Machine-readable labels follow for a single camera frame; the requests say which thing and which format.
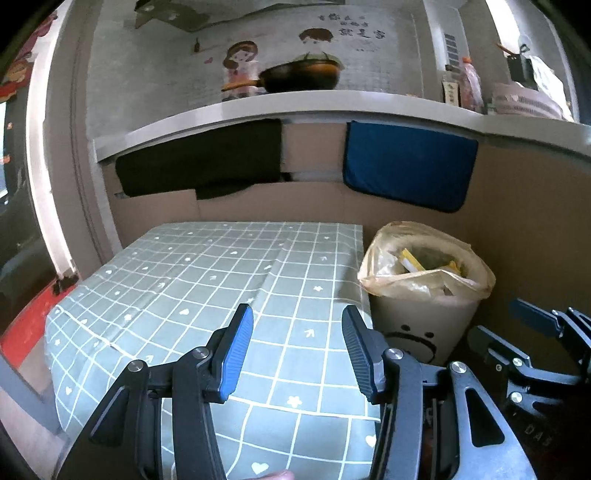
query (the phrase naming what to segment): frying pan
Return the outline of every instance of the frying pan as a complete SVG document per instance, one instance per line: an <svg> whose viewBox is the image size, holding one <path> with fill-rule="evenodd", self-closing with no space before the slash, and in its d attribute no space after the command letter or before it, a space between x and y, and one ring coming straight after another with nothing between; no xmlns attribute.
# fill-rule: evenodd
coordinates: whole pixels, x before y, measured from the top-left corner
<svg viewBox="0 0 591 480"><path fill-rule="evenodd" d="M227 83L223 92L239 87L263 87L269 93L297 90L332 90L339 83L341 66L330 59L302 59L263 70L258 80Z"/></svg>

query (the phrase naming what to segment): plastic container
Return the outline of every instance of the plastic container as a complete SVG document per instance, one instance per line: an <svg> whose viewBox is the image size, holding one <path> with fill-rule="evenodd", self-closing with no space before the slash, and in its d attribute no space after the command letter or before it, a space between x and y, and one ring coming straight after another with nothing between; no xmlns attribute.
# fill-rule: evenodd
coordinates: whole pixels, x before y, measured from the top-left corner
<svg viewBox="0 0 591 480"><path fill-rule="evenodd" d="M556 120L561 120L563 116L560 105L548 95L517 83L496 83L492 100L500 115L536 116Z"/></svg>
<svg viewBox="0 0 591 480"><path fill-rule="evenodd" d="M404 266L405 251L419 268ZM388 344L435 365L445 363L496 281L470 245L415 222L392 222L379 230L358 280L373 295L374 328Z"/></svg>
<svg viewBox="0 0 591 480"><path fill-rule="evenodd" d="M462 57L460 73L460 106L473 112L483 113L484 101L482 100L482 88L470 57Z"/></svg>
<svg viewBox="0 0 591 480"><path fill-rule="evenodd" d="M425 364L443 365L479 303L455 296L430 301L372 297L371 316L390 347L405 350Z"/></svg>

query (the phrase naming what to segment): doorframe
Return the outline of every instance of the doorframe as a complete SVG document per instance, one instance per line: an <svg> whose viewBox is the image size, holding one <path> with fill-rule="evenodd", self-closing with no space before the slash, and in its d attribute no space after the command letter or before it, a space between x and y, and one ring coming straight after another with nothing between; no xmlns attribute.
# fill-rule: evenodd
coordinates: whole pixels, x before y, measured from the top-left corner
<svg viewBox="0 0 591 480"><path fill-rule="evenodd" d="M51 195L72 267L82 279L115 253L99 210L93 175L100 170L92 168L86 135L86 79L101 6L102 0L71 1L51 59L43 122Z"/></svg>

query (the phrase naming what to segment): shelf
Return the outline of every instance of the shelf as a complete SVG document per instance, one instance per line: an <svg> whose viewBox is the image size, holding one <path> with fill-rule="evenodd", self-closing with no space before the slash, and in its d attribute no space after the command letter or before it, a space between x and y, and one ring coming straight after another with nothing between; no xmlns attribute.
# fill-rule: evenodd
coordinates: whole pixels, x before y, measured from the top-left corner
<svg viewBox="0 0 591 480"><path fill-rule="evenodd" d="M96 161L212 128L261 118L295 122L351 120L408 122L547 145L591 158L591 127L518 115L481 115L422 98L392 93L317 90L275 93L216 103L164 118L132 132L93 141Z"/></svg>

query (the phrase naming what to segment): bag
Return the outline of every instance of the bag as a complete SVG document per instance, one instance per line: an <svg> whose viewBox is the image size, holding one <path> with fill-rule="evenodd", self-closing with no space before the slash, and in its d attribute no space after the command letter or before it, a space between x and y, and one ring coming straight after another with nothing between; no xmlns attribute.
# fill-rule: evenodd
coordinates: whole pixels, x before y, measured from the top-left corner
<svg viewBox="0 0 591 480"><path fill-rule="evenodd" d="M399 260L404 249L424 271L409 273ZM445 268L452 261L460 274ZM391 222L382 227L363 258L357 278L372 295L421 301L441 296L482 300L490 296L496 281L470 245L415 222Z"/></svg>

